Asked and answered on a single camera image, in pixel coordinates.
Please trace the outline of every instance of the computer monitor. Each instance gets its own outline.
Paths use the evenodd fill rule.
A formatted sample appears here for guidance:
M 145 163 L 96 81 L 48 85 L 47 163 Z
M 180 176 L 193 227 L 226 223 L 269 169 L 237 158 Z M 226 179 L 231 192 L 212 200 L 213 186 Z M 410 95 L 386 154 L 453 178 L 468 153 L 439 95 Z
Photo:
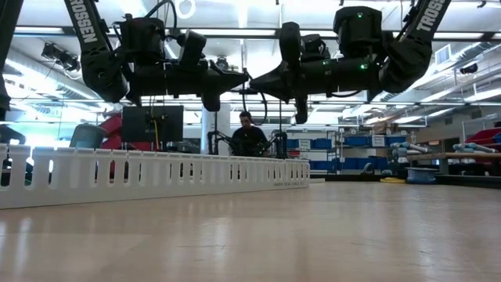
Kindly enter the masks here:
M 155 124 L 150 122 L 153 113 L 157 121 L 159 142 L 182 141 L 183 106 L 124 107 L 122 113 L 123 142 L 155 142 Z

